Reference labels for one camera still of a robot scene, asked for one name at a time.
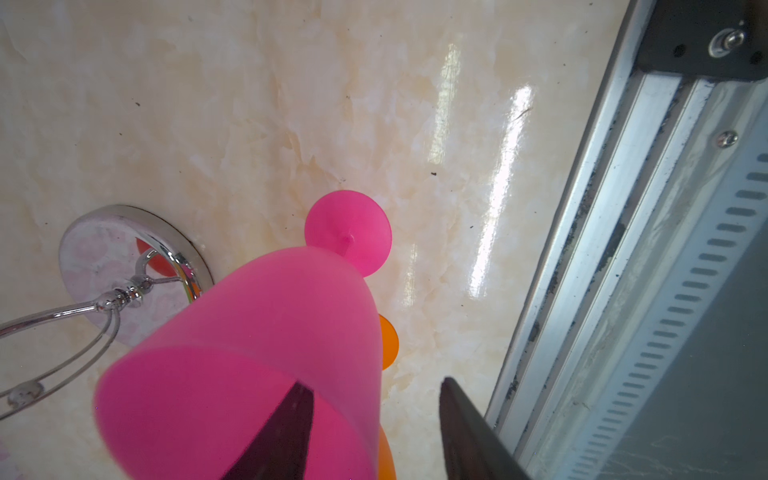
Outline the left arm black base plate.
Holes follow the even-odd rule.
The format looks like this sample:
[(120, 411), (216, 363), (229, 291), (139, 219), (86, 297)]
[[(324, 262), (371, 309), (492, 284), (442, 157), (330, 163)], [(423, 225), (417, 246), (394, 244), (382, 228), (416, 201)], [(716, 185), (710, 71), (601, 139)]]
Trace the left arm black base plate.
[(717, 81), (767, 78), (767, 2), (657, 1), (635, 65)]

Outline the orange back wine glass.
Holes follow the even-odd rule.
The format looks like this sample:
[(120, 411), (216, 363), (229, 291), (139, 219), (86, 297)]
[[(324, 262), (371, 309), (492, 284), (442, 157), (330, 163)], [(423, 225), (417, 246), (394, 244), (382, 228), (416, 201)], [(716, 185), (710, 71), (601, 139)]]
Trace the orange back wine glass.
[[(399, 353), (399, 337), (391, 322), (379, 315), (382, 337), (382, 370), (389, 368)], [(383, 427), (379, 428), (378, 479), (396, 480), (396, 469), (390, 445)]]

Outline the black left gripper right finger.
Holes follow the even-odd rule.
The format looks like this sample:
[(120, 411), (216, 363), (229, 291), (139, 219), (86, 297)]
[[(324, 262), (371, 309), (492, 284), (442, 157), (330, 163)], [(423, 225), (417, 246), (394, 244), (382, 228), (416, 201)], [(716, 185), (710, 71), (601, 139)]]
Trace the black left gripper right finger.
[(452, 377), (441, 383), (439, 419), (448, 479), (529, 479)]

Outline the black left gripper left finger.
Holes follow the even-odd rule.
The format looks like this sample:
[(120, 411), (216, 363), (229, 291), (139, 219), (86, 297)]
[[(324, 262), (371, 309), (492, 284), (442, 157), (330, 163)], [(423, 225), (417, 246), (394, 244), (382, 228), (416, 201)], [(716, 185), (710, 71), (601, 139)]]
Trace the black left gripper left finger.
[(303, 479), (314, 419), (314, 392), (296, 382), (223, 479)]

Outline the pink plastic wine glass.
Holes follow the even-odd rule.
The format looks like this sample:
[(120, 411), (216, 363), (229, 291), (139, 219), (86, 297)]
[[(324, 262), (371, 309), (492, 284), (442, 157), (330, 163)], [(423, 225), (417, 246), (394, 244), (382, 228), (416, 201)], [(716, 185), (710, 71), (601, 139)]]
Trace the pink plastic wine glass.
[(370, 197), (325, 195), (305, 245), (263, 255), (204, 293), (97, 384), (99, 432), (134, 479), (223, 479), (288, 390), (314, 392), (303, 479), (374, 479), (382, 385), (366, 279), (392, 230)]

